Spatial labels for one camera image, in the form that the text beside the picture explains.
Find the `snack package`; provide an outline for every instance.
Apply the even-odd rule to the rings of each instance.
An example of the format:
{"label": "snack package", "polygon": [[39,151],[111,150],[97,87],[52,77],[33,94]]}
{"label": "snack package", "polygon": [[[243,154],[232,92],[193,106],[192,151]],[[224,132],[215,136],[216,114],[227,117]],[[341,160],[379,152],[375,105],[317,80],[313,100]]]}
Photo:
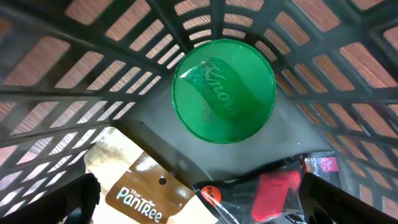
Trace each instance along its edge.
{"label": "snack package", "polygon": [[305,172],[340,187],[333,151],[310,152],[264,165],[236,180],[193,184],[222,223],[305,223],[298,189]]}
{"label": "snack package", "polygon": [[93,223],[215,223],[191,189],[115,128],[85,155],[101,184]]}

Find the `round green lid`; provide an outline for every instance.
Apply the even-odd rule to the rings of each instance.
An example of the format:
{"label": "round green lid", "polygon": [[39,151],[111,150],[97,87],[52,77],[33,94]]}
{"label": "round green lid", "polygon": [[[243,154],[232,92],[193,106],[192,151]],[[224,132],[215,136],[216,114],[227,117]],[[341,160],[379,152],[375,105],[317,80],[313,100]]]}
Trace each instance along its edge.
{"label": "round green lid", "polygon": [[242,141],[267,122],[276,98],[267,60],[236,40],[215,40],[192,50],[172,85],[174,110],[196,137],[213,143]]}

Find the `pink label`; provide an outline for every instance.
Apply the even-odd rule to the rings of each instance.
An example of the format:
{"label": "pink label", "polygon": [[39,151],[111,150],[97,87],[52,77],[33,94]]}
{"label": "pink label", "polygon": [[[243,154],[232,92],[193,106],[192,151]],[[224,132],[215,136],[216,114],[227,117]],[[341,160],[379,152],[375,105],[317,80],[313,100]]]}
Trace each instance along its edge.
{"label": "pink label", "polygon": [[321,158],[323,172],[338,172],[337,160],[335,157]]}

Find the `beige package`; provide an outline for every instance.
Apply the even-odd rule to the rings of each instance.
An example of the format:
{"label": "beige package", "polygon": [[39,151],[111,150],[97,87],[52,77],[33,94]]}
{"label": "beige package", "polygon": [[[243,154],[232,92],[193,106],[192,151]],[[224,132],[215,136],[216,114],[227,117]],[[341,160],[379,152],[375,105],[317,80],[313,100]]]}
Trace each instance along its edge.
{"label": "beige package", "polygon": [[115,128],[101,133],[85,164],[101,184],[94,224],[217,222],[188,187]]}

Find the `orange sticker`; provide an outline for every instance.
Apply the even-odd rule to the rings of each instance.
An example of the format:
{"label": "orange sticker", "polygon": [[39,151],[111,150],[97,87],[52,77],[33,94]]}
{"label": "orange sticker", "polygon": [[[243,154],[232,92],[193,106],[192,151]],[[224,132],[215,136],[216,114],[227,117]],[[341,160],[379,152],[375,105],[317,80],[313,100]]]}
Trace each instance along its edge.
{"label": "orange sticker", "polygon": [[206,186],[201,189],[200,193],[213,206],[217,206],[221,202],[221,192],[215,186]]}

